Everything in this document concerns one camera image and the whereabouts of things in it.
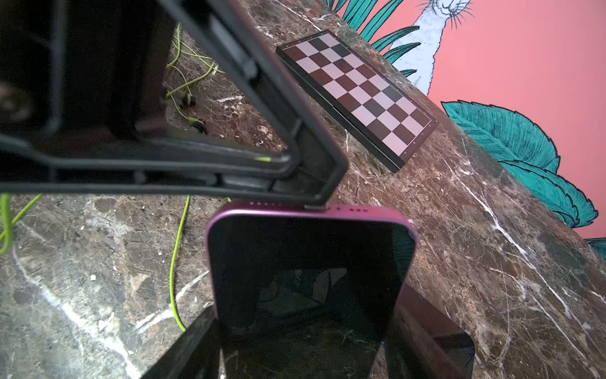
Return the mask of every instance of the cat head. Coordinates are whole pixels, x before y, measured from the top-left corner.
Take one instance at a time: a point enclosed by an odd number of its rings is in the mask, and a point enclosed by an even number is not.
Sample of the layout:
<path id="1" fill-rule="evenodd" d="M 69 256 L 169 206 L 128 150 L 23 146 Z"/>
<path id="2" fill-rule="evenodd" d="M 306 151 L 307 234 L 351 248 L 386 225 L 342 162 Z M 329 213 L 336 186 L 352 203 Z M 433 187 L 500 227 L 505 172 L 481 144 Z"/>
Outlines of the cat head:
<path id="1" fill-rule="evenodd" d="M 466 9 L 470 2 L 471 0 L 430 0 L 428 6 L 438 16 L 448 19 L 467 12 Z"/>

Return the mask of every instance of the marble surface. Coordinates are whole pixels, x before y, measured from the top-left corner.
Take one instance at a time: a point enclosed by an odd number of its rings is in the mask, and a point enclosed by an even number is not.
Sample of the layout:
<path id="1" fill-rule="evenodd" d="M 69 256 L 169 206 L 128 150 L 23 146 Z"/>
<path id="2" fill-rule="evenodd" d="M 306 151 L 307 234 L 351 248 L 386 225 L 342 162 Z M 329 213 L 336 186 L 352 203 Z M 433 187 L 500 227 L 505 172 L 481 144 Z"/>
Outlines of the marble surface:
<path id="1" fill-rule="evenodd" d="M 241 4 L 272 49 L 331 30 L 440 122 L 393 175 L 313 103 L 350 160 L 332 201 L 395 207 L 412 220 L 421 237 L 408 282 L 471 335 L 474 377 L 606 377 L 605 262 L 321 2 Z M 224 75 L 195 93 L 192 114 L 212 135 L 284 148 Z M 28 199 L 17 196 L 15 208 Z M 0 376 L 135 378 L 153 364 L 181 333 L 168 268 L 184 202 L 43 197 L 0 257 Z M 212 302 L 202 232 L 223 203 L 192 199 L 176 277 L 186 325 Z"/>

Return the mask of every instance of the painted leaf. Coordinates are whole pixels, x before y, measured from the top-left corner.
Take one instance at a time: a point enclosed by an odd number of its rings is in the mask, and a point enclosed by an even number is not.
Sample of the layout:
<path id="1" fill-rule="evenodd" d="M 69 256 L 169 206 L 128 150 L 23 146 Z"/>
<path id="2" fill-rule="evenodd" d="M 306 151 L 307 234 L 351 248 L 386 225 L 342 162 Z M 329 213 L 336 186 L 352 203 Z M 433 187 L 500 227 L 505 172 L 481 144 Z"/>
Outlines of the painted leaf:
<path id="1" fill-rule="evenodd" d="M 395 40 L 402 38 L 403 36 L 407 35 L 410 32 L 413 32 L 415 30 L 419 30 L 418 25 L 408 26 L 406 28 L 401 28 L 400 30 L 396 30 L 395 32 L 389 33 L 385 37 L 374 42 L 373 47 L 375 48 L 375 50 L 380 52 L 387 46 L 391 45 Z"/>
<path id="2" fill-rule="evenodd" d="M 591 224 L 598 211 L 583 191 L 551 171 L 521 161 L 501 164 L 570 227 Z"/>
<path id="3" fill-rule="evenodd" d="M 347 2 L 347 0 L 339 0 L 337 1 L 337 6 L 335 7 L 335 13 L 340 11 L 341 8 L 343 8 L 343 5 L 345 5 L 345 3 Z"/>
<path id="4" fill-rule="evenodd" d="M 521 113 L 477 102 L 443 102 L 448 116 L 498 161 L 522 161 L 556 173 L 560 157 L 541 128 Z"/>
<path id="5" fill-rule="evenodd" d="M 606 260 L 606 238 L 589 238 L 586 242 Z"/>
<path id="6" fill-rule="evenodd" d="M 373 10 L 377 0 L 350 0 L 343 15 L 345 21 L 353 30 L 358 30 Z"/>
<path id="7" fill-rule="evenodd" d="M 362 30 L 362 33 L 360 33 L 360 37 L 364 38 L 366 42 L 370 42 L 377 29 L 383 26 L 385 20 L 391 16 L 393 11 L 396 10 L 402 1 L 404 0 L 389 0 L 387 4 L 385 4 L 385 6 L 383 6 L 383 8 L 381 8 L 380 11 L 378 11 L 377 14 L 371 18 L 368 24 L 366 24 Z"/>
<path id="8" fill-rule="evenodd" d="M 387 61 L 389 63 L 393 64 L 402 55 L 408 53 L 410 50 L 414 49 L 415 47 L 417 47 L 420 44 L 421 44 L 420 42 L 414 42 L 411 44 L 401 45 L 401 46 L 396 47 L 395 49 L 391 49 L 391 50 L 387 51 L 385 54 L 383 54 L 383 56 L 385 57 L 385 59 L 387 59 Z"/>
<path id="9" fill-rule="evenodd" d="M 402 70 L 400 73 L 408 78 L 410 75 L 414 74 L 416 70 Z"/>

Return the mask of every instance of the phone screen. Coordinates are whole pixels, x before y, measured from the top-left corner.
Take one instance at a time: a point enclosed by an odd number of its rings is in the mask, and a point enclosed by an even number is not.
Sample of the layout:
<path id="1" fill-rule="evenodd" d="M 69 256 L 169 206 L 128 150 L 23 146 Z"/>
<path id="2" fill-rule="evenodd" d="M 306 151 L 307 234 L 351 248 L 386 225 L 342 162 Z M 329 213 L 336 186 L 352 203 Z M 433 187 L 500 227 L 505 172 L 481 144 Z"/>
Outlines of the phone screen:
<path id="1" fill-rule="evenodd" d="M 209 233 L 219 321 L 259 334 L 330 317 L 380 341 L 415 241 L 400 224 L 231 216 Z"/>

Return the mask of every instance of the green wire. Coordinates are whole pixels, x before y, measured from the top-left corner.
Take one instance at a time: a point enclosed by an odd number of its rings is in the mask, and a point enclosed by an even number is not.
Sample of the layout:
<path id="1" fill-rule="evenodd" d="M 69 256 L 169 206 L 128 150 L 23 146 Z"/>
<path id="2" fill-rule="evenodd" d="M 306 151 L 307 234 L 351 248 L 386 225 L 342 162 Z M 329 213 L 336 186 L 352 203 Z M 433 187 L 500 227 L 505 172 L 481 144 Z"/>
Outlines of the green wire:
<path id="1" fill-rule="evenodd" d="M 206 71 L 206 73 L 202 76 L 197 77 L 196 79 L 192 79 L 189 82 L 186 82 L 185 84 L 181 84 L 179 87 L 175 88 L 174 90 L 172 90 L 171 92 L 168 92 L 166 94 L 166 98 L 168 99 L 169 97 L 171 97 L 172 95 L 174 95 L 178 90 L 181 90 L 185 87 L 190 86 L 191 84 L 194 84 L 195 82 L 199 82 L 200 80 L 206 78 L 208 76 L 208 74 L 210 74 L 210 72 L 213 70 L 213 67 L 215 66 L 215 62 L 213 62 L 210 65 L 210 68 L 208 69 L 208 71 Z"/>
<path id="2" fill-rule="evenodd" d="M 175 321 L 179 324 L 181 330 L 185 332 L 185 326 L 181 322 L 179 318 L 179 313 L 177 312 L 177 305 L 175 303 L 175 293 L 173 290 L 173 272 L 175 271 L 175 258 L 177 257 L 177 250 L 179 249 L 179 240 L 181 239 L 181 232 L 183 231 L 183 224 L 185 223 L 185 216 L 187 216 L 187 209 L 189 208 L 190 195 L 187 195 L 187 200 L 185 201 L 185 208 L 183 209 L 183 216 L 181 216 L 181 223 L 179 224 L 179 230 L 177 231 L 177 240 L 175 242 L 175 249 L 173 250 L 173 260 L 170 262 L 170 304 L 173 306 L 173 315 L 175 316 Z"/>
<path id="3" fill-rule="evenodd" d="M 197 54 L 197 53 L 196 53 L 196 51 L 195 51 L 194 49 L 192 49 L 191 47 L 189 47 L 189 46 L 188 46 L 188 45 L 187 45 L 185 42 L 183 42 L 183 41 L 181 41 L 181 44 L 182 44 L 183 46 L 185 46 L 186 48 L 188 48 L 188 49 L 189 49 L 189 50 L 190 50 L 190 51 L 193 53 L 193 54 L 189 54 L 189 53 L 183 52 L 183 54 L 187 54 L 187 55 L 191 55 L 191 56 L 198 57 L 198 59 L 200 59 L 200 60 L 201 60 L 201 61 L 202 61 L 202 62 L 203 62 L 205 65 L 208 65 L 208 62 L 207 62 L 207 61 L 204 61 L 202 58 L 208 58 L 208 59 L 212 59 L 212 58 L 211 58 L 211 57 L 209 57 L 209 56 L 202 56 L 202 55 Z M 223 72 L 223 71 L 221 71 L 221 70 L 219 70 L 219 69 L 216 69 L 216 70 L 217 70 L 217 72 L 220 72 L 220 73 L 223 73 L 223 74 L 225 73 L 225 72 Z"/>
<path id="4" fill-rule="evenodd" d="M 2 194 L 2 199 L 0 200 L 0 206 L 2 207 L 2 223 L 4 226 L 4 230 L 2 231 L 2 234 L 0 234 L 0 240 L 2 240 L 5 236 L 6 241 L 4 243 L 4 246 L 2 247 L 2 250 L 0 250 L 0 254 L 3 254 L 4 252 L 6 252 L 6 250 L 8 250 L 8 248 L 10 247 L 11 243 L 13 242 L 13 227 L 15 226 L 16 223 L 18 223 L 23 216 L 25 216 L 25 214 L 27 213 L 28 210 L 30 210 L 30 208 L 36 204 L 36 202 L 38 200 L 40 200 L 40 198 L 44 196 L 43 193 L 40 193 L 38 196 L 34 197 L 29 203 L 27 203 L 27 205 L 25 207 L 23 207 L 23 209 L 21 209 L 21 211 L 15 216 L 15 218 L 13 219 L 13 221 L 10 221 L 10 212 L 9 210 L 9 205 L 10 205 L 10 194 L 9 193 L 3 193 Z M 5 215 L 8 217 L 8 223 L 5 222 Z"/>
<path id="5" fill-rule="evenodd" d="M 177 55 L 171 61 L 171 63 L 166 65 L 166 68 L 172 67 L 179 60 L 179 55 L 181 55 L 181 23 L 177 25 Z"/>
<path id="6" fill-rule="evenodd" d="M 4 232 L 2 234 L 6 235 L 6 240 L 4 241 L 4 245 L 2 249 L 0 249 L 0 254 L 6 253 L 8 247 L 13 242 L 13 226 L 10 223 L 10 193 L 3 193 L 0 198 L 0 209 L 2 213 L 2 225 L 4 226 Z"/>
<path id="7" fill-rule="evenodd" d="M 185 116 L 185 115 L 183 114 L 183 112 L 181 112 L 181 109 L 179 109 L 179 107 L 177 106 L 177 102 L 175 101 L 175 97 L 174 97 L 173 95 L 170 95 L 170 98 L 173 100 L 173 104 L 175 105 L 175 109 L 177 110 L 177 112 L 178 112 L 178 113 L 179 113 L 179 114 L 180 114 L 180 115 L 181 115 L 183 118 L 185 118 L 185 119 L 186 119 L 187 121 L 189 121 L 189 122 L 196 122 L 196 121 L 200 121 L 200 120 L 198 120 L 197 118 Z"/>
<path id="8" fill-rule="evenodd" d="M 183 75 L 183 71 L 179 70 L 179 67 L 177 67 L 177 66 L 173 66 L 173 68 L 181 74 L 181 76 L 183 77 L 183 81 L 187 83 L 187 78 L 185 77 L 185 75 Z M 191 95 L 191 90 L 190 90 L 189 86 L 187 86 L 187 91 Z"/>

